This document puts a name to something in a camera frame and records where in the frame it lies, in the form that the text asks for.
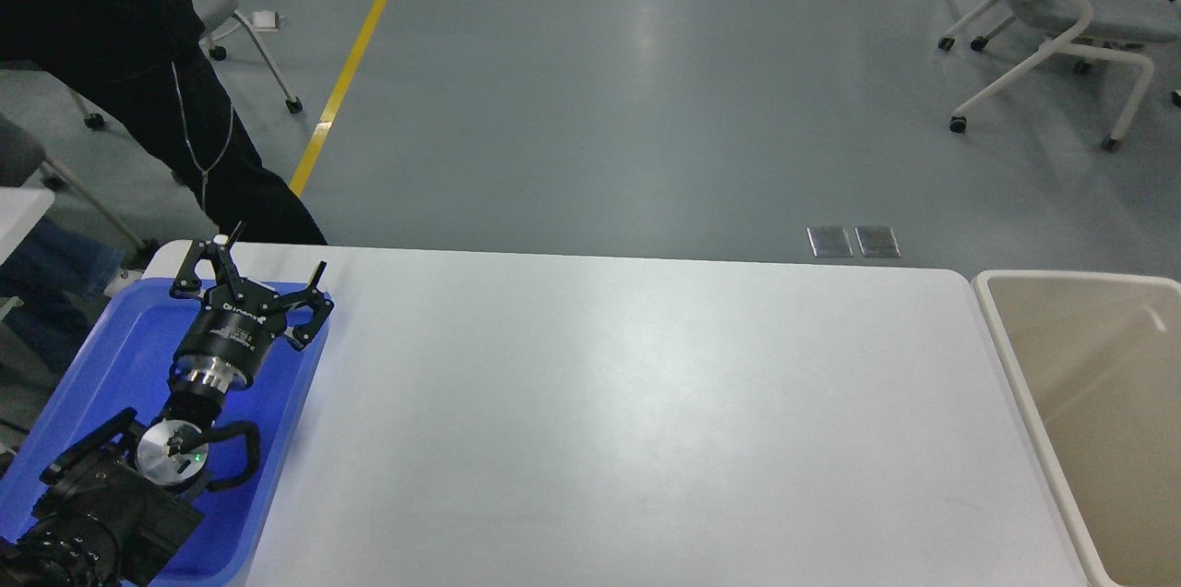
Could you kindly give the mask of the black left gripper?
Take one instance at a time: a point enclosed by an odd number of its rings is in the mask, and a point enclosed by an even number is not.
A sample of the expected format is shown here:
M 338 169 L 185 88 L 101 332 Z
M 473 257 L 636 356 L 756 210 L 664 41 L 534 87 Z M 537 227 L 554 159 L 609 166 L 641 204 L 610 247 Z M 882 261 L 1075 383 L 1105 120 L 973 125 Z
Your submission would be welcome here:
M 227 365 L 239 377 L 256 377 L 278 335 L 302 352 L 337 308 L 319 287 L 328 268 L 325 260 L 317 263 L 304 289 L 291 293 L 242 278 L 231 249 L 243 231 L 244 222 L 239 222 L 228 236 L 216 234 L 210 241 L 194 242 L 182 259 L 169 295 L 196 298 L 201 309 L 172 353 L 174 377 L 215 365 Z M 196 270 L 201 262 L 213 270 L 214 283 L 207 289 Z M 306 321 L 291 319 L 293 311 L 304 309 L 309 311 Z

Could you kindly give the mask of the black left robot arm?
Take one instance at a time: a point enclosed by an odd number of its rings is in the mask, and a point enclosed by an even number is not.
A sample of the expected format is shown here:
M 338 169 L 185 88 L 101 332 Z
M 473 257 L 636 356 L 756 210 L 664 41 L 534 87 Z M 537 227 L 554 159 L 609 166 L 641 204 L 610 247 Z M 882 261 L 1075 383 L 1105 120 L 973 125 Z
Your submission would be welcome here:
M 231 586 L 278 491 L 334 301 L 235 237 L 122 291 L 4 476 L 5 586 Z

